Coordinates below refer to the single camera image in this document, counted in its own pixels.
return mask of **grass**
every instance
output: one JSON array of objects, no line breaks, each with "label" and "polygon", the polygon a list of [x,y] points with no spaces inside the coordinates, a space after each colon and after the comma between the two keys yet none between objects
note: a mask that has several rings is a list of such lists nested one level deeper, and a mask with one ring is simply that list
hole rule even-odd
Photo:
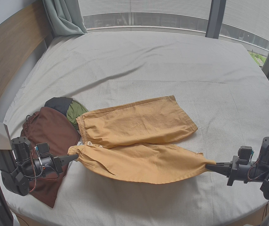
[{"label": "grass", "polygon": [[257,53],[253,53],[253,52],[250,52],[248,51],[249,54],[251,55],[251,57],[255,60],[255,62],[260,65],[260,63],[257,61],[256,58],[259,58],[263,63],[265,63],[265,60],[266,60],[266,57],[260,55],[260,54],[257,54]]}]

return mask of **brown garment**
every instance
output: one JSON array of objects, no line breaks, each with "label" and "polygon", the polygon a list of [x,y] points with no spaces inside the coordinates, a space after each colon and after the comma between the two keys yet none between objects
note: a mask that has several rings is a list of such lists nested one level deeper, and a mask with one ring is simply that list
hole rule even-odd
[{"label": "brown garment", "polygon": [[202,153],[170,144],[197,130],[174,96],[90,111],[77,122],[84,145],[70,147],[68,154],[77,153],[86,168],[109,178],[171,183],[216,164]]},{"label": "brown garment", "polygon": [[[76,131],[69,120],[59,111],[49,107],[42,107],[35,112],[24,123],[23,131],[31,142],[34,151],[33,158],[36,158],[34,147],[38,143],[47,142],[50,146],[50,153],[58,156],[66,155],[68,148],[76,145],[80,139],[80,134]],[[68,165],[62,167],[63,173],[56,180],[37,179],[36,188],[31,194],[51,208],[54,207],[57,192],[65,176]],[[54,173],[47,178],[56,178]],[[30,182],[30,188],[34,187],[34,181]]]}]

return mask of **bed frame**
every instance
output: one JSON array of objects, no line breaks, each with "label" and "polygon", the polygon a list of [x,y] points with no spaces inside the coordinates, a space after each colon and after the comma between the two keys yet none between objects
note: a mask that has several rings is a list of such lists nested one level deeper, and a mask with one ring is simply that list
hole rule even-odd
[{"label": "bed frame", "polygon": [[51,32],[42,0],[0,24],[0,98],[22,64]]}]

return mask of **bed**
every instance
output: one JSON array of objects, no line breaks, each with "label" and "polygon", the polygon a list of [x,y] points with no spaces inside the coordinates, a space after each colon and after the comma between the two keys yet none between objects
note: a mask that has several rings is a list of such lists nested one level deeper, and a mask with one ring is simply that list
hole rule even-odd
[{"label": "bed", "polygon": [[[198,130],[177,145],[229,162],[241,145],[256,155],[269,136],[269,81],[236,43],[165,32],[96,32],[55,38],[8,109],[20,135],[27,115],[51,97],[88,110],[174,94]],[[151,185],[109,179],[73,161],[53,209],[5,189],[10,208],[45,225],[226,225],[266,204],[261,183],[206,172]]]}]

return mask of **yellow pants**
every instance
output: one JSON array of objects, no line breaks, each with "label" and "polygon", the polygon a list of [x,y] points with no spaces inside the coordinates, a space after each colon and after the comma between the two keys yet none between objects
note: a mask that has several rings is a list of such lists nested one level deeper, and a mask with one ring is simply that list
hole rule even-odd
[{"label": "yellow pants", "polygon": [[84,113],[77,118],[84,145],[72,146],[85,167],[130,182],[170,183],[207,169],[202,153],[171,142],[197,130],[174,96],[138,101]]}]

